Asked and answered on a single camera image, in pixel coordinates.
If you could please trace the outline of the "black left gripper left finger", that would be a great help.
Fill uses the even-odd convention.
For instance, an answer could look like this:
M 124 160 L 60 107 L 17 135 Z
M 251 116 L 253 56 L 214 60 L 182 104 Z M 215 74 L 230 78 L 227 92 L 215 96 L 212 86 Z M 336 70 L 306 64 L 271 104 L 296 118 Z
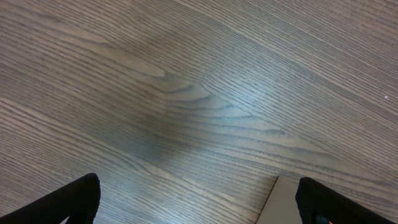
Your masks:
M 1 217 L 1 224 L 93 224 L 100 205 L 100 180 L 89 173 Z

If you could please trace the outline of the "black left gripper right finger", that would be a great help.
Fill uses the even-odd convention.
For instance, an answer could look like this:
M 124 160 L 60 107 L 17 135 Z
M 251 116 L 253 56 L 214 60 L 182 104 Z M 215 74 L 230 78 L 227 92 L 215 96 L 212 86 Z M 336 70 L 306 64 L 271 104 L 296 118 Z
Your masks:
M 309 177 L 300 179 L 295 200 L 303 224 L 394 224 Z

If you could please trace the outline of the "white box with pink interior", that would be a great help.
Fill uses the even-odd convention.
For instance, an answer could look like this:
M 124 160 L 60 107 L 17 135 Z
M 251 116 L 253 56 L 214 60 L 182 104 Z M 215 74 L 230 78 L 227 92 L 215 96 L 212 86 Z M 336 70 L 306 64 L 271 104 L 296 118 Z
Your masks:
M 295 200 L 299 184 L 278 176 L 256 224 L 302 224 Z

